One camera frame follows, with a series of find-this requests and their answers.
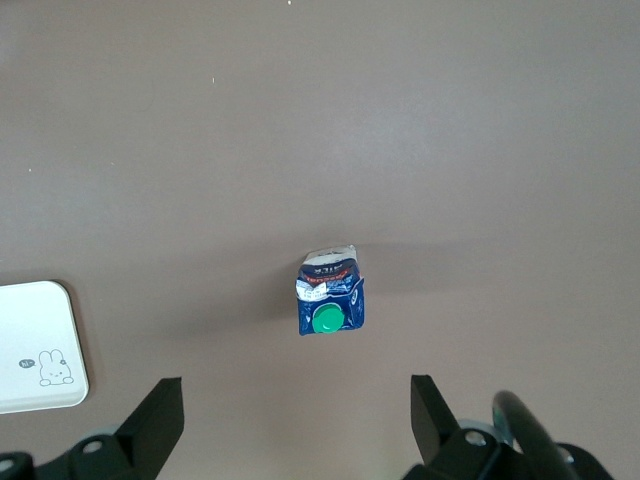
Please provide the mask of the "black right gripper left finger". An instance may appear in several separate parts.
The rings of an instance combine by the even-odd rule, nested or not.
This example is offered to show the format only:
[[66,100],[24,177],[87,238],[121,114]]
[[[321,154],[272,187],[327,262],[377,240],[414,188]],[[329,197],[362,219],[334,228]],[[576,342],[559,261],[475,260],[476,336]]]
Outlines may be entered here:
[[163,378],[112,434],[78,442],[35,479],[156,479],[185,424],[182,379]]

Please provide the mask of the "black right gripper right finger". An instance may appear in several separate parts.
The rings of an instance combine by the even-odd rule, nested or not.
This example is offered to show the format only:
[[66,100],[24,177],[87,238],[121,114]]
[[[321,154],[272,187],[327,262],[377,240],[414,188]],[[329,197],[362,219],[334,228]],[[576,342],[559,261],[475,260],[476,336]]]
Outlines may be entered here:
[[429,375],[411,377],[411,428],[422,459],[410,479],[489,479],[501,453],[493,432],[460,424]]

